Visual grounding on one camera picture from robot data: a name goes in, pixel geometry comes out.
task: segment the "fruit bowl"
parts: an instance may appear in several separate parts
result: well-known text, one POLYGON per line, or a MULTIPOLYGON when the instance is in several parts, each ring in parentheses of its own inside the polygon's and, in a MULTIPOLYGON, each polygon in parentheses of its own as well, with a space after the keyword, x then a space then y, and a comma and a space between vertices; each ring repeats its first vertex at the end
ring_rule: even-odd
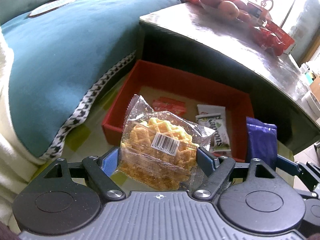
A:
POLYGON ((234 18, 233 20, 229 20, 229 19, 226 19, 222 14, 221 14, 221 11, 214 8, 214 7, 211 7, 209 5, 206 5, 204 3, 202 3, 201 1, 199 1, 202 8, 208 12, 214 19, 220 21, 220 22, 223 22, 223 23, 227 23, 229 25, 232 25, 232 26, 235 26, 237 28, 241 28, 241 29, 249 29, 250 25, 248 23, 245 23, 237 18, 234 18))

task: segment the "barcode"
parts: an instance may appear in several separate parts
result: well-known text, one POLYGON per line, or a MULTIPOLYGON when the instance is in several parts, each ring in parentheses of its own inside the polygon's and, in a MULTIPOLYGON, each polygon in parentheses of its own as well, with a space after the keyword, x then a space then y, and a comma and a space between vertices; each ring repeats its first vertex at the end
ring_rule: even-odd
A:
POLYGON ((152 141, 153 149, 175 156, 179 147, 180 141, 159 132, 156 133, 152 141))

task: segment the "purple candy package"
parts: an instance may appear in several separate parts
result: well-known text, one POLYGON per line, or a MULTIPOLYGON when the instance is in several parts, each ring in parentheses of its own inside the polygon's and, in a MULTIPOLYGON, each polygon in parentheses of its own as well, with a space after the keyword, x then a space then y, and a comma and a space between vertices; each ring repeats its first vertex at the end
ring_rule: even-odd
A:
POLYGON ((247 132, 248 150, 245 162, 249 163, 252 158, 258 158, 276 170, 278 155, 276 125, 247 117, 247 132))

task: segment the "white cloth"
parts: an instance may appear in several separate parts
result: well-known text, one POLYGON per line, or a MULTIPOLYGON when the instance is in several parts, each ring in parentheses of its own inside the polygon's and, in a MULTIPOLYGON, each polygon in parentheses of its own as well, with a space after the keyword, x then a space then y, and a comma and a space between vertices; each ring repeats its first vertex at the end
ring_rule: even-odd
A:
POLYGON ((44 163, 25 149, 12 126, 8 90, 13 57, 0 28, 0 221, 6 225, 14 221, 11 218, 14 198, 44 163))

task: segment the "cardboard box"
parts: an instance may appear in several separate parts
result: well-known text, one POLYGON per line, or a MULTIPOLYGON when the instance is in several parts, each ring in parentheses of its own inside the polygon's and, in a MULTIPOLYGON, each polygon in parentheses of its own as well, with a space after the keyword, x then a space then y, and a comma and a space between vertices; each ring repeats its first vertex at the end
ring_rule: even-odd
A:
POLYGON ((134 94, 142 95, 150 105, 159 97, 185 102, 187 112, 182 117, 192 122, 198 115, 197 104, 225 106, 232 156, 245 160, 246 116, 253 117, 247 93, 189 72, 138 60, 103 120, 108 143, 120 144, 125 112, 134 94))
POLYGON ((311 83, 310 89, 316 99, 320 102, 320 77, 316 77, 316 79, 311 83))

